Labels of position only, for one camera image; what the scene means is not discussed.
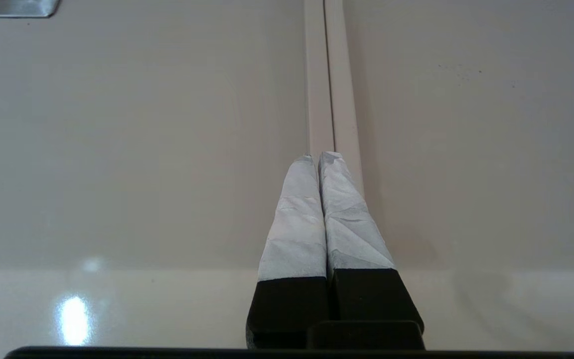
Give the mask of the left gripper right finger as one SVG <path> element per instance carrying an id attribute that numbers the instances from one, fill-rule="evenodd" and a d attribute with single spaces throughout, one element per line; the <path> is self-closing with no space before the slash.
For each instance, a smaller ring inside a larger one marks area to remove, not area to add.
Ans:
<path id="1" fill-rule="evenodd" d="M 344 157 L 324 152 L 319 183 L 325 216 L 332 316 L 425 326 Z"/>

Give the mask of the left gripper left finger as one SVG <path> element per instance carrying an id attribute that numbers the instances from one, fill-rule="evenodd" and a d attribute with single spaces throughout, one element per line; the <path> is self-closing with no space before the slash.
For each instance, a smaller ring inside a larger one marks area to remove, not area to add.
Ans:
<path id="1" fill-rule="evenodd" d="M 258 268 L 246 320 L 250 349 L 303 349 L 328 320 L 327 247 L 316 166 L 289 167 Z"/>

